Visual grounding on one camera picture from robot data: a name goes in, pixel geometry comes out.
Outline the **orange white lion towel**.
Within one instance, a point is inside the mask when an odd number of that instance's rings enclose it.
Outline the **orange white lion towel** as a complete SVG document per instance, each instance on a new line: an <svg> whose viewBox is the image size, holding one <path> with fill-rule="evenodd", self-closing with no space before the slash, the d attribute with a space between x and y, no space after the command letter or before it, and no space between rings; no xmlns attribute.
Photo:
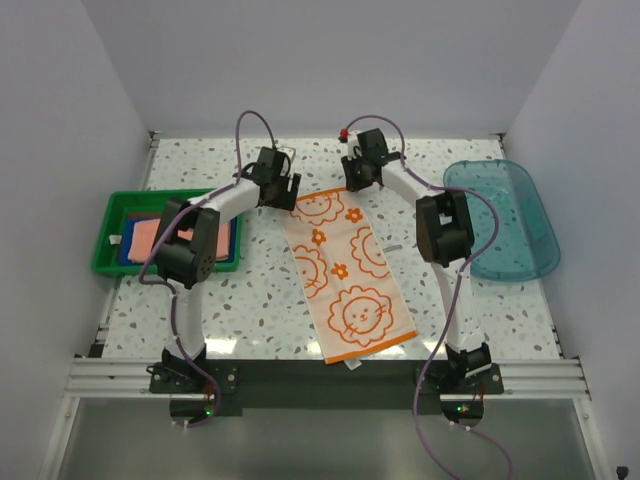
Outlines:
<svg viewBox="0 0 640 480"><path fill-rule="evenodd" d="M281 226L327 364L360 359L417 336L354 194L339 188L300 196Z"/></svg>

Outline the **pink panda towel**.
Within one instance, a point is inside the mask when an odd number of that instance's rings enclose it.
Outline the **pink panda towel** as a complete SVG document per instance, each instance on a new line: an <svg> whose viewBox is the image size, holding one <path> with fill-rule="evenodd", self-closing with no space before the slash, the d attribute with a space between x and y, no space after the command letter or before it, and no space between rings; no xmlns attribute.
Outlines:
<svg viewBox="0 0 640 480"><path fill-rule="evenodd" d="M125 248L123 259L133 264L143 264L154 245L154 239L159 228L159 218L134 219L129 223L131 232L126 236L128 243ZM218 243L216 251L217 260L225 260L230 253L232 223L227 222L219 228Z"/></svg>

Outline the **blue towel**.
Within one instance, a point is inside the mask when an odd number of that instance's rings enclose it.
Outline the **blue towel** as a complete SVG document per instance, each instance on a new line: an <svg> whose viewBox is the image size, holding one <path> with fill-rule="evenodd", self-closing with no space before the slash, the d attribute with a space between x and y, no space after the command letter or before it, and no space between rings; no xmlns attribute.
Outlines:
<svg viewBox="0 0 640 480"><path fill-rule="evenodd" d="M142 264L129 263L129 262L126 262L123 259L124 250L125 250L123 245L128 243L128 239L126 238L126 236L131 232L132 227L128 226L128 224L131 223L131 222L133 222L133 220L125 221L125 223L124 223L124 230L123 230L123 234L121 236L121 241L120 241L120 244L119 244L120 248L119 248L119 253L118 253L118 257L117 257L117 263L119 265L126 265L126 266L142 265ZM238 220L237 219L233 219L230 222L232 223L232 233L231 233L231 243L230 243L229 256L225 260L217 260L216 259L216 263L227 264L227 263L231 263L235 259L235 240L236 240Z"/></svg>

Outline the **brown towel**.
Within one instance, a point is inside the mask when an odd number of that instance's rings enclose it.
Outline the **brown towel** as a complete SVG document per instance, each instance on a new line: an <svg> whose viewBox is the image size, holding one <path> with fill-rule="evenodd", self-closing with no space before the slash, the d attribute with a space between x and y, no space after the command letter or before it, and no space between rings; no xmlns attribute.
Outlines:
<svg viewBox="0 0 640 480"><path fill-rule="evenodd" d="M125 217L125 221L130 220L149 220L149 219L157 219L161 217L161 213L151 212L151 213L129 213Z"/></svg>

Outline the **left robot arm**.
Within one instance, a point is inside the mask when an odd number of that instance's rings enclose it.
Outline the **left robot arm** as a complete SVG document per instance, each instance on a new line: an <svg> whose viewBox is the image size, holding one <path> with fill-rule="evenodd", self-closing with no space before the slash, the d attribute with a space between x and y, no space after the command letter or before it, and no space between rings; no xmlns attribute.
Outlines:
<svg viewBox="0 0 640 480"><path fill-rule="evenodd" d="M207 365L202 321L202 287L214 270L221 227L256 207L291 211L301 176L293 156L263 147L256 161L241 167L233 182L189 199L171 198L160 217L150 256L139 281L169 290L169 343L151 375L151 391L217 394Z"/></svg>

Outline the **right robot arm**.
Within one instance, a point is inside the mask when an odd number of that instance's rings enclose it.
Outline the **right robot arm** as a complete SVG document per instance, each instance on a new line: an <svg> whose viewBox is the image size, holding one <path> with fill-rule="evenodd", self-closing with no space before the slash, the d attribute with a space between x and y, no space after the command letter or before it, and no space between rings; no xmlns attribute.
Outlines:
<svg viewBox="0 0 640 480"><path fill-rule="evenodd" d="M468 392L492 365L473 300L467 261L475 233L466 193L435 186L405 163L401 151L392 152L379 129L343 129L339 141L347 146L341 158L346 187L361 191L374 184L387 188L415 208L416 245L431 265L442 301L449 308L444 329L447 365L440 385Z"/></svg>

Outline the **green plastic tray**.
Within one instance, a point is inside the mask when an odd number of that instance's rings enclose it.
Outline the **green plastic tray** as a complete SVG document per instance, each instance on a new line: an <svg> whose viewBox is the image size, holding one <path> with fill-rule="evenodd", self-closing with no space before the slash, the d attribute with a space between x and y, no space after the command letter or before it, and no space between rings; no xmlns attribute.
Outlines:
<svg viewBox="0 0 640 480"><path fill-rule="evenodd" d="M119 191L107 202L100 233L92 260L94 273L107 277L137 276L142 265L119 265L117 257L129 213L163 212L170 198L188 199L207 194L207 189Z"/></svg>

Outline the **blue plastic bin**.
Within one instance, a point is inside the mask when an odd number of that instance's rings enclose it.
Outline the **blue plastic bin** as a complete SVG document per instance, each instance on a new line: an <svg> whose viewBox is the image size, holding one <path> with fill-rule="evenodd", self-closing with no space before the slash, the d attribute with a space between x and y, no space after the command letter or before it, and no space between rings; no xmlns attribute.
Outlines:
<svg viewBox="0 0 640 480"><path fill-rule="evenodd" d="M472 262L474 277L515 283L539 279L555 270L560 247L533 179L523 167L508 160L460 161L446 169L443 182L487 199L467 197L475 251L490 239L493 215L498 215L496 239Z"/></svg>

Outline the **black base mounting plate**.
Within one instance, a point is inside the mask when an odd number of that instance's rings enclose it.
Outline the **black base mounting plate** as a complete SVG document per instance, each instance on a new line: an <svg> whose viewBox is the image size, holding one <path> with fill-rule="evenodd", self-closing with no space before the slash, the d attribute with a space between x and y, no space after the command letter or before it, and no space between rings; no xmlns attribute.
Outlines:
<svg viewBox="0 0 640 480"><path fill-rule="evenodd" d="M486 395L504 393L498 365L465 377L446 360L366 360L354 370L321 360L204 360L195 371L170 358L147 367L149 392L169 398L188 426L247 409L416 410L481 419Z"/></svg>

